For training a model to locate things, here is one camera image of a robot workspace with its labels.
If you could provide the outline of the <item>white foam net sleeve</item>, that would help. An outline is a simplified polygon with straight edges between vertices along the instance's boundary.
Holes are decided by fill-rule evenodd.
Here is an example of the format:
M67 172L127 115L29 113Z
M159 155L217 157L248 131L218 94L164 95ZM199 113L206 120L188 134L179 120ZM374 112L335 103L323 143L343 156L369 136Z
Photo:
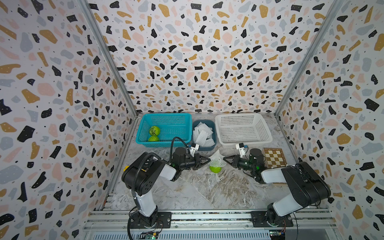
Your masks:
M210 159L210 162L209 162L210 167L222 168L227 165L227 162L224 161L224 156L220 153L219 150L217 150L213 155L211 155L209 159Z

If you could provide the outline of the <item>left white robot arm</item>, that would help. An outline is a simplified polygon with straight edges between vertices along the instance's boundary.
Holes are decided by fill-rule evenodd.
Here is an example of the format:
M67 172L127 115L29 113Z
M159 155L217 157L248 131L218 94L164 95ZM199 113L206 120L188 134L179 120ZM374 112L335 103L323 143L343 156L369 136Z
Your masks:
M207 165L211 159L197 152L197 147L178 147L171 150L167 162L155 153L143 153L131 165L125 168L122 182L131 190L137 212L130 223L149 228L158 224L158 206L155 204L152 188L158 178L176 181L184 170L198 170Z

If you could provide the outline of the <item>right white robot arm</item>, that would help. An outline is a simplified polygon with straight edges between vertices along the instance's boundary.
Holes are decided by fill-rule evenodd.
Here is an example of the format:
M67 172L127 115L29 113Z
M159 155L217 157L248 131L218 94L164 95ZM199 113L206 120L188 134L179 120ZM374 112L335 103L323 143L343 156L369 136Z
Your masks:
M290 214L311 205L319 204L331 195L325 181L306 162L268 169L267 156L260 149L251 149L247 157L243 148L239 154L223 160L235 169L248 171L259 184L287 184L290 193L267 206L265 221L277 227Z

